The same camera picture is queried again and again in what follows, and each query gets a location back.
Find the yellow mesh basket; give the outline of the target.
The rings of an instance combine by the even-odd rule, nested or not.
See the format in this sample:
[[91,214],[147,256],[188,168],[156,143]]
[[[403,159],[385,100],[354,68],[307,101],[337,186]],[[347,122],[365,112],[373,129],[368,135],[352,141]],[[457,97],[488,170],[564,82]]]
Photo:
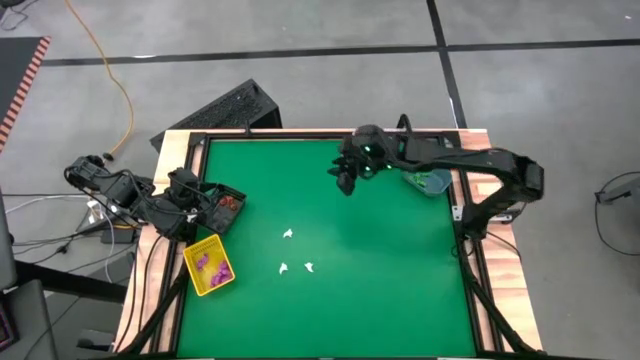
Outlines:
[[[196,269],[196,262],[204,253],[209,255],[209,262],[202,271],[198,271]],[[189,271],[192,284],[198,296],[207,295],[235,279],[235,273],[227,256],[226,250],[222,244],[221,238],[217,234],[211,235],[186,247],[183,250],[183,257]],[[210,286],[210,281],[213,276],[219,276],[218,265],[221,261],[226,261],[229,264],[229,272],[233,274],[233,278],[229,281],[221,282],[220,285],[212,288]]]

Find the black computer case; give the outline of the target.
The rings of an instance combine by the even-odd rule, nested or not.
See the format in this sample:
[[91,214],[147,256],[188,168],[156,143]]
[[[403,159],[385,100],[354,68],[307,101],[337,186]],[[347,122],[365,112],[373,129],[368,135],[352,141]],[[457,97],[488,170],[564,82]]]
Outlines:
[[168,130],[245,128],[244,123],[247,120],[251,122],[251,129],[282,127],[279,106],[253,79],[241,83],[158,133],[149,142],[157,152],[160,152],[165,133]]

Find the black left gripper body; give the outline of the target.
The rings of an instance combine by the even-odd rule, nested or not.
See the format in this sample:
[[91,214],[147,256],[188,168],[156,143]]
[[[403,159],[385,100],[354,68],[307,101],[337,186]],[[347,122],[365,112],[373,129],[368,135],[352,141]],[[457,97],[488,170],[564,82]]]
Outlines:
[[197,217],[202,212],[199,190],[202,182],[194,173],[185,168],[177,168],[168,173],[170,179],[169,194],[171,201],[179,208],[176,216],[182,223],[197,223]]

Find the blue-grey plastic tub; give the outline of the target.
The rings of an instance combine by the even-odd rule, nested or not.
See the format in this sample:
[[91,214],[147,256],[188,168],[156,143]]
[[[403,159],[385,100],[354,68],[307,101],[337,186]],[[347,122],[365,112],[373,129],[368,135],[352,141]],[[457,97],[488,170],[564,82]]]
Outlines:
[[414,188],[416,188],[419,192],[421,192],[425,196],[435,197],[435,196],[441,195],[447,191],[448,187],[452,183],[452,175],[449,170],[434,169],[428,172],[416,172],[416,173],[420,175],[424,173],[431,174],[431,178],[427,182],[425,190],[418,189],[414,185],[414,181],[410,181],[408,179],[408,175],[414,174],[414,173],[403,172],[402,176],[405,181],[407,181],[410,185],[412,185]]

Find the grey arm base box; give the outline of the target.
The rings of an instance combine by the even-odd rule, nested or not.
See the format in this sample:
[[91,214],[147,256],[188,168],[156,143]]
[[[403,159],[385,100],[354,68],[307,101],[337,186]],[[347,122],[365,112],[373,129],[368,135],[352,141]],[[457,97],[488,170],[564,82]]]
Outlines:
[[522,213],[521,208],[509,208],[506,211],[493,216],[491,222],[499,222],[502,224],[509,224],[513,222]]

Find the grey seat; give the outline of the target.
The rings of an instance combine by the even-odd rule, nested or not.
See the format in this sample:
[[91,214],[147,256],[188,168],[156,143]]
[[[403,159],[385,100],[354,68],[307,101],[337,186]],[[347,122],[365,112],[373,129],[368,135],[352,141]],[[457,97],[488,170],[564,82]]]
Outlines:
[[1,190],[0,360],[59,360],[41,283],[18,284]]

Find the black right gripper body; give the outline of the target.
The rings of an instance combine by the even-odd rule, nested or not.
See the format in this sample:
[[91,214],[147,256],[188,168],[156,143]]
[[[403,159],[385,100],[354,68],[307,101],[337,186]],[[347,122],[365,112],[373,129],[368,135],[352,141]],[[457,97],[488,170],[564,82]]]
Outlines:
[[402,165],[401,138],[377,125],[364,125],[347,135],[339,146],[339,174],[374,176]]

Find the black mesh basket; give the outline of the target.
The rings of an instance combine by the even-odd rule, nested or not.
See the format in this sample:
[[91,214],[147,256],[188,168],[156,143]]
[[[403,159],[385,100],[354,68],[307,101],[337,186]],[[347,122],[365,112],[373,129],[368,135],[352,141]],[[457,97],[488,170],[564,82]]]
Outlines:
[[247,196],[220,183],[204,183],[199,190],[203,193],[199,196],[202,212],[197,217],[197,223],[214,233],[226,234],[242,210]]

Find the black floor bar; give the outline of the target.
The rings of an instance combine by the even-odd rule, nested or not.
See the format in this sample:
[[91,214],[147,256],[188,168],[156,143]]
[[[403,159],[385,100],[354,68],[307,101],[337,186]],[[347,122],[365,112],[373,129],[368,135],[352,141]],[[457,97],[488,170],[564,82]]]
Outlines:
[[91,277],[74,275],[40,265],[16,261],[15,284],[38,280],[44,290],[114,303],[123,303],[127,294],[124,285],[109,283]]

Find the black orange-striped floor mat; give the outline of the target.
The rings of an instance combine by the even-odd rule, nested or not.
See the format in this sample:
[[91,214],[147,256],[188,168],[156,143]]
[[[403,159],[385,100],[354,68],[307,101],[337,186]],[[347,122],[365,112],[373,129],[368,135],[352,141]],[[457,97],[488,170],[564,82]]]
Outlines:
[[50,44],[49,36],[0,38],[0,154]]

